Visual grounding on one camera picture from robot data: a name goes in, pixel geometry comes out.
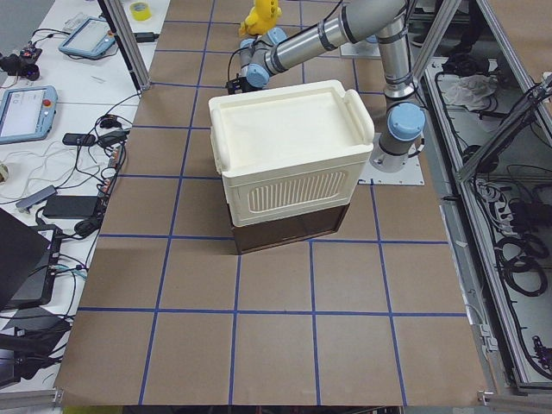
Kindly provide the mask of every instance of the blue tablet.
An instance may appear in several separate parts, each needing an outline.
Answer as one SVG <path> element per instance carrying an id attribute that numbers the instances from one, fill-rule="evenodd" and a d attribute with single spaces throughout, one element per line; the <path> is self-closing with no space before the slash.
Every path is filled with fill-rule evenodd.
<path id="1" fill-rule="evenodd" d="M 75 28 L 58 47 L 59 51 L 71 56 L 91 60 L 100 59 L 115 43 L 110 25 L 104 20 L 89 17 Z"/>
<path id="2" fill-rule="evenodd" d="M 0 144 L 45 139 L 57 101 L 52 86 L 7 90 L 0 106 Z"/>

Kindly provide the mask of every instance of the blue joint cap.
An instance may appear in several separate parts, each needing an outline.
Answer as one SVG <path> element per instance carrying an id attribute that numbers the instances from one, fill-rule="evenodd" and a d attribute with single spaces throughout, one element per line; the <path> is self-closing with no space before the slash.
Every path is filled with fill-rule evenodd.
<path id="1" fill-rule="evenodd" d="M 270 75 L 264 67 L 256 63 L 252 63 L 248 66 L 248 74 L 246 75 L 246 79 L 249 84 L 255 88 L 263 88 L 268 83 Z"/>
<path id="2" fill-rule="evenodd" d="M 414 103 L 400 103 L 387 117 L 389 132 L 399 141 L 414 141 L 422 133 L 425 114 Z"/>
<path id="3" fill-rule="evenodd" d="M 270 39 L 270 41 L 274 45 L 278 45 L 279 43 L 287 39 L 287 34 L 285 34 L 284 30 L 282 30 L 281 28 L 271 28 L 270 30 L 268 30 L 267 35 L 268 39 Z"/>
<path id="4" fill-rule="evenodd" d="M 253 42 L 254 42 L 254 39 L 245 39 L 245 40 L 241 41 L 240 48 L 249 47 L 249 46 L 251 46 L 251 43 L 253 43 Z"/>

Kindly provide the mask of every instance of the brown box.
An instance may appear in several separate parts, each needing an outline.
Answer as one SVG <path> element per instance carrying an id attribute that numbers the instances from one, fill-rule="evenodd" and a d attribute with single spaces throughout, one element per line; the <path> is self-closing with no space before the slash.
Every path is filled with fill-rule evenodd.
<path id="1" fill-rule="evenodd" d="M 232 223 L 232 234 L 238 254 L 335 233 L 341 226 L 348 207 L 349 204 L 346 204 L 242 227 Z"/>

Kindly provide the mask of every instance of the bin handle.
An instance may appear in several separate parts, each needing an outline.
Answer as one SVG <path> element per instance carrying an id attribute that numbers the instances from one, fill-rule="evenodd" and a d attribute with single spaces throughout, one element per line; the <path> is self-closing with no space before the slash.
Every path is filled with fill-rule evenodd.
<path id="1" fill-rule="evenodd" d="M 349 89 L 345 92 L 343 97 L 343 102 L 351 108 L 351 114 L 354 116 L 354 119 L 357 122 L 357 125 L 360 125 L 364 138 L 364 143 L 366 145 L 372 146 L 374 128 L 373 121 L 370 115 L 367 112 L 366 106 L 361 100 L 357 91 Z"/>
<path id="2" fill-rule="evenodd" d="M 220 110 L 212 110 L 210 118 L 213 123 L 213 148 L 215 158 L 220 163 L 221 171 L 228 171 L 230 167 L 230 158 L 226 136 L 223 132 L 223 116 Z"/>

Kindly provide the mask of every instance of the white mounting plate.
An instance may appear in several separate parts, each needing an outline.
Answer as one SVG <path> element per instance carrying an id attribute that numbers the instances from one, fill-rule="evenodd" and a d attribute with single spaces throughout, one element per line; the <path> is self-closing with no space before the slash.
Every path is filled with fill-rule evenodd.
<path id="1" fill-rule="evenodd" d="M 373 140 L 374 146 L 377 144 L 381 134 L 376 134 Z M 366 161 L 362 168 L 359 184 L 376 185 L 424 185 L 422 168 L 418 157 L 409 158 L 406 161 L 405 168 L 399 172 L 382 172 L 372 166 L 370 161 Z"/>
<path id="2" fill-rule="evenodd" d="M 359 41 L 358 43 L 345 43 L 339 46 L 342 58 L 381 59 L 380 49 L 377 43 Z"/>

